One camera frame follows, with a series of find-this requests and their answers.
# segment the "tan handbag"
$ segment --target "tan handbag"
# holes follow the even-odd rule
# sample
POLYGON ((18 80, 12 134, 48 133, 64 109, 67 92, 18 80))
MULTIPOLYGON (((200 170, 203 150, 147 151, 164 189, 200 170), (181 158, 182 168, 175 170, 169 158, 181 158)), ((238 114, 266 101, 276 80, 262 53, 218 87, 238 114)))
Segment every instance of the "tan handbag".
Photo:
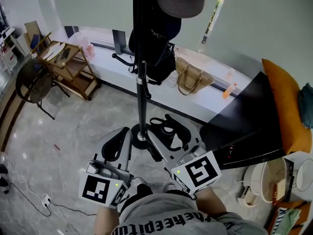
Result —
POLYGON ((209 73, 206 73, 193 65, 189 64, 186 60, 178 57, 175 60, 176 70, 179 73, 177 80, 178 90, 183 95, 195 94, 204 87, 214 83, 214 77, 209 73), (180 90, 182 87, 188 91, 188 94, 183 93, 180 90))

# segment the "black chair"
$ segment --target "black chair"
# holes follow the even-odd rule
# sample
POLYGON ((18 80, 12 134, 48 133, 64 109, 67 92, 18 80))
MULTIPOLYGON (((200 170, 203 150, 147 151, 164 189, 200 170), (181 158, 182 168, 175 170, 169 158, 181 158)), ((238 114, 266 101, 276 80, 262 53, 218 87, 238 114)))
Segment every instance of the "black chair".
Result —
POLYGON ((58 86, 69 97, 56 79, 49 73, 47 64, 41 59, 32 59, 19 71, 15 90, 17 95, 24 101, 37 104, 37 106, 53 120, 55 119, 42 108, 42 99, 48 94, 51 87, 58 86), (23 95, 21 89, 25 86, 28 92, 23 95))

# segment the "baseboard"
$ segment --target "baseboard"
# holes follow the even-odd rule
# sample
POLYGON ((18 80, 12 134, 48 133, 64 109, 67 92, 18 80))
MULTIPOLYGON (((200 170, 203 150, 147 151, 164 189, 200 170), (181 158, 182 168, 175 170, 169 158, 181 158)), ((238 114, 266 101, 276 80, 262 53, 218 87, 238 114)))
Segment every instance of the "baseboard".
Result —
MULTIPOLYGON (((124 88, 122 88, 122 87, 119 87, 119 86, 117 86, 117 85, 115 85, 115 84, 112 84, 112 83, 109 83, 109 82, 107 82, 107 81, 104 81, 104 80, 102 80, 102 79, 100 79, 100 78, 98 78, 98 82, 101 83, 101 84, 105 84, 105 85, 107 85, 107 86, 110 86, 110 87, 112 87, 112 88, 114 88, 114 89, 117 89, 117 90, 119 90, 119 91, 121 91, 121 92, 124 92, 124 93, 127 93, 127 94, 129 94, 129 95, 132 95, 132 96, 134 96, 134 97, 137 97, 137 93, 134 93, 134 92, 131 92, 131 91, 129 91, 129 90, 126 90, 126 89, 124 89, 124 88)), ((151 103, 151 104, 153 104, 153 105, 156 105, 156 106, 158 106, 158 107, 160 107, 160 108, 163 108, 163 109, 165 109, 165 110, 167 110, 167 111, 170 111, 170 112, 173 112, 173 113, 175 113, 175 114, 177 114, 177 115, 180 115, 180 116, 182 116, 182 117, 184 117, 184 118, 190 119, 190 120, 192 120, 192 121, 194 121, 194 122, 196 122, 196 123, 199 123, 199 124, 202 124, 202 125, 205 125, 205 124, 206 124, 206 122, 204 122, 204 121, 202 121, 202 120, 200 120, 200 119, 198 119, 198 118, 192 117, 192 116, 190 116, 190 115, 188 115, 188 114, 186 114, 186 113, 180 112, 180 111, 175 110, 175 109, 173 109, 173 108, 171 108, 171 107, 168 107, 168 106, 166 106, 166 105, 164 105, 164 104, 155 102, 155 101, 153 101, 153 100, 151 100, 151 99, 148 100, 148 102, 151 103)))

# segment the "foot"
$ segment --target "foot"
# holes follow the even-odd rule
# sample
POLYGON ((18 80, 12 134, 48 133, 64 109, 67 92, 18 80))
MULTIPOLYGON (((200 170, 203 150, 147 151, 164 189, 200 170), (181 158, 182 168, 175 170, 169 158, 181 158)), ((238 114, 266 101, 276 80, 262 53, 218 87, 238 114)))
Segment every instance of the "foot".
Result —
POLYGON ((132 181, 132 184, 133 186, 135 187, 135 189, 137 189, 137 187, 140 185, 140 184, 146 184, 146 181, 144 181, 142 178, 140 177, 136 177, 133 179, 132 181))
POLYGON ((166 188, 165 188, 165 192, 169 191, 169 190, 176 190, 176 186, 172 183, 169 183, 166 188))

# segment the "black coat rack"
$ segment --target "black coat rack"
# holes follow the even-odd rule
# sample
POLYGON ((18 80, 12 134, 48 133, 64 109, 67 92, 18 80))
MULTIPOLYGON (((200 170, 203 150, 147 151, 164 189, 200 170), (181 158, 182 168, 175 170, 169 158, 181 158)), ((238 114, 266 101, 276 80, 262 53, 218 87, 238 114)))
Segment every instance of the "black coat rack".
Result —
POLYGON ((134 15, 134 43, 135 43, 135 59, 134 63, 128 63, 116 53, 112 55, 118 61, 127 66, 138 66, 138 76, 136 78, 137 83, 137 98, 138 98, 138 113, 139 124, 132 128, 133 134, 133 146, 138 149, 146 149, 146 112, 147 112, 147 100, 151 98, 146 80, 146 61, 143 56, 143 50, 145 48, 143 41, 143 29, 145 29, 145 13, 144 7, 148 0, 133 0, 133 15, 134 15))

